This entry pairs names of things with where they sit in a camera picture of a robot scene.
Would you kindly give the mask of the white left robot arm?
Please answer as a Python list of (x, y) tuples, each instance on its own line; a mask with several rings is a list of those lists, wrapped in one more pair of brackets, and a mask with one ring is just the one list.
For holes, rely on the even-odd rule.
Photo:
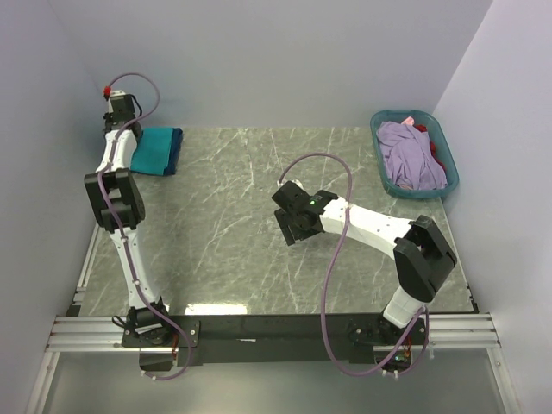
[(143, 337), (152, 346), (167, 344), (172, 325), (160, 317), (166, 314), (160, 289), (154, 282), (142, 248), (139, 225), (146, 218), (145, 206), (130, 161), (141, 138), (141, 125), (133, 115), (104, 115), (105, 149), (94, 173), (85, 175), (85, 190), (97, 224), (113, 242), (122, 265), (129, 295), (125, 319), (113, 322), (127, 336)]

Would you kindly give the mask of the teal t-shirt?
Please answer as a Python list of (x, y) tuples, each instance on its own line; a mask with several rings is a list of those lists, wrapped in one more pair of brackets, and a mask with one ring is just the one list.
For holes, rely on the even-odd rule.
[(163, 176), (169, 165), (173, 129), (151, 127), (143, 129), (130, 163), (133, 173)]

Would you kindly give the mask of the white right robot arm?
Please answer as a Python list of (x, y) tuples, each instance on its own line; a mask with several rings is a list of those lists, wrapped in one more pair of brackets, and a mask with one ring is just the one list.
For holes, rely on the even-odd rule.
[(428, 216), (415, 220), (386, 216), (341, 197), (320, 195), (276, 204), (275, 216), (289, 245), (319, 233), (345, 233), (394, 261), (398, 288), (378, 325), (379, 336), (390, 344), (408, 335), (408, 323), (433, 302), (457, 264), (454, 250)]

